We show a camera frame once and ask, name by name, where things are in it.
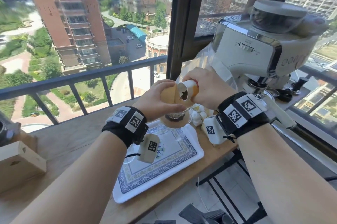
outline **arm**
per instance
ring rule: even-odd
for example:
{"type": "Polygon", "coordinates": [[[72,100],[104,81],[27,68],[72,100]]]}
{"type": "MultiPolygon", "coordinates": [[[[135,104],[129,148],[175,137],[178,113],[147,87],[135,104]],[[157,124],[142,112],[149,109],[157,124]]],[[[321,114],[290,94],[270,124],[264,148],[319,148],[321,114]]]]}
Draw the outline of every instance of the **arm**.
{"type": "MultiPolygon", "coordinates": [[[[196,68],[184,80],[198,81],[193,101],[212,110],[235,94],[213,69],[196,68]]],[[[238,138],[259,198],[274,223],[337,222],[337,191],[319,176],[270,124],[238,138]]]]}
{"type": "MultiPolygon", "coordinates": [[[[160,93],[174,81],[157,81],[135,104],[148,121],[185,110],[160,93]]],[[[12,224],[99,223],[126,155],[126,145],[104,131],[90,148],[24,209],[12,224]]]]}

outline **plastic bag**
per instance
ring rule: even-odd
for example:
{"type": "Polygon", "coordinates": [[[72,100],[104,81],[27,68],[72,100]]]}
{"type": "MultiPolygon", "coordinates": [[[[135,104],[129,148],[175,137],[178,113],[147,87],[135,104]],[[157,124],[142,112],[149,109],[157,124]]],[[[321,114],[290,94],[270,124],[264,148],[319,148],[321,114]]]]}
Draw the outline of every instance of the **plastic bag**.
{"type": "Polygon", "coordinates": [[[212,43],[209,43],[205,48],[203,48],[197,55],[196,58],[191,61],[186,61],[183,63],[181,73],[176,79],[176,83],[183,80],[183,77],[191,70],[196,67],[205,68],[207,66],[213,67],[217,74],[227,82],[233,89],[238,90],[238,86],[230,72],[230,70],[217,58],[215,57],[215,52],[212,48],[212,43]]]}

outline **hand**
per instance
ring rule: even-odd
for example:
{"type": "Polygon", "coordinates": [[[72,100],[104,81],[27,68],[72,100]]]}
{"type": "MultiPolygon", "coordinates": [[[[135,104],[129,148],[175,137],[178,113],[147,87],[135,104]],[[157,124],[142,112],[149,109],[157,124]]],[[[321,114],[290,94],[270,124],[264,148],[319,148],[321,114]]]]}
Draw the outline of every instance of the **hand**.
{"type": "Polygon", "coordinates": [[[184,76],[183,81],[191,79],[197,81],[199,86],[199,93],[191,101],[211,110],[216,110],[226,98],[237,93],[212,67],[194,68],[184,76]]]}
{"type": "Polygon", "coordinates": [[[160,99],[160,94],[166,88],[173,87],[174,81],[160,80],[145,92],[133,107],[140,110],[146,117],[147,121],[153,121],[163,115],[175,112],[182,112],[186,109],[182,104],[164,103],[160,99]]]}

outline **white cord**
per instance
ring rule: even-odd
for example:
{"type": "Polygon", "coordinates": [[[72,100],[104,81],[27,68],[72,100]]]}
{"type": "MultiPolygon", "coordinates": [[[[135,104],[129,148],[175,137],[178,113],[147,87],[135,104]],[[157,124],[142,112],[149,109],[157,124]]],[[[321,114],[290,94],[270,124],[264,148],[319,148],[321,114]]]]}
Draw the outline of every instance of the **white cord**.
{"type": "Polygon", "coordinates": [[[204,201],[203,201],[203,198],[202,198],[201,195],[200,195],[200,191],[199,191],[199,176],[198,176],[198,185],[197,185],[197,189],[198,189],[198,194],[199,194],[199,196],[200,196],[201,202],[203,202],[203,205],[204,205],[206,211],[209,212],[209,209],[206,207],[206,205],[205,205],[205,203],[204,203],[204,201]]]}

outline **teal roof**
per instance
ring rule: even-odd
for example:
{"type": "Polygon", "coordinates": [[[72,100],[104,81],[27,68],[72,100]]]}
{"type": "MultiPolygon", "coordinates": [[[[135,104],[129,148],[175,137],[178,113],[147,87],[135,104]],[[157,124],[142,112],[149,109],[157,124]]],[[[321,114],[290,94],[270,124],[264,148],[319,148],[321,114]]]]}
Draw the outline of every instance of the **teal roof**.
{"type": "Polygon", "coordinates": [[[127,25],[126,28],[129,29],[139,40],[145,43],[146,33],[135,25],[127,25]]]}

